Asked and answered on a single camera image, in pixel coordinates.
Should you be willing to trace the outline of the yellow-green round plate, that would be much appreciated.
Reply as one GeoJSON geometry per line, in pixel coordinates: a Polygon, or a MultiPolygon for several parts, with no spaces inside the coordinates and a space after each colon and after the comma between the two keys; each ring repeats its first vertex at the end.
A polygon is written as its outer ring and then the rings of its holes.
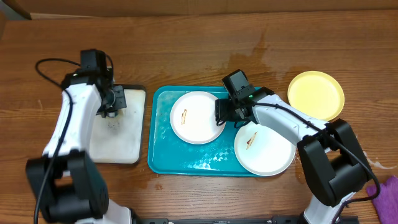
{"type": "Polygon", "coordinates": [[[332,76],[319,71],[302,72],[293,78],[287,97],[293,108],[325,121],[336,118],[345,105],[341,85],[332,76]]]}

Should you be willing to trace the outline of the white plate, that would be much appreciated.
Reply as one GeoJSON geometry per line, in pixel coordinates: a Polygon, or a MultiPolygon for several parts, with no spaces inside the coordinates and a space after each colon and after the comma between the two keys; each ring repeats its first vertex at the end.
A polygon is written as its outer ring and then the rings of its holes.
{"type": "Polygon", "coordinates": [[[191,91],[182,95],[170,112],[170,124],[174,133],[190,144],[206,144],[214,141],[224,130],[217,125],[215,101],[218,98],[205,91],[191,91]]]}
{"type": "Polygon", "coordinates": [[[234,152],[250,173],[270,177],[283,173],[295,157],[295,146],[277,132],[249,123],[236,134],[234,152]]]}

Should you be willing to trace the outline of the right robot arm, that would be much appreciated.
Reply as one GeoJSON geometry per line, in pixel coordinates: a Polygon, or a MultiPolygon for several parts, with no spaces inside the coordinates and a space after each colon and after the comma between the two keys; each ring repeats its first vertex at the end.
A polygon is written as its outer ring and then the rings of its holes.
{"type": "Polygon", "coordinates": [[[342,210],[355,201],[353,195],[376,178],[351,126],[342,119],[329,123],[308,116],[265,87],[228,94],[215,101],[218,124],[251,121],[296,145],[313,194],[300,222],[339,223],[342,210]]]}

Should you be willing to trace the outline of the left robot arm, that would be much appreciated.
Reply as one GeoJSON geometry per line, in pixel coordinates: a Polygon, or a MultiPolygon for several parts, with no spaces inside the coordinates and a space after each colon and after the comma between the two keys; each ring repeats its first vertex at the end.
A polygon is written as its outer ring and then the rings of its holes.
{"type": "Polygon", "coordinates": [[[55,131],[42,157],[25,167],[36,198],[34,222],[41,214],[49,223],[132,223],[131,210],[109,199],[88,154],[94,118],[115,100],[112,75],[71,73],[59,86],[63,103],[55,131]]]}

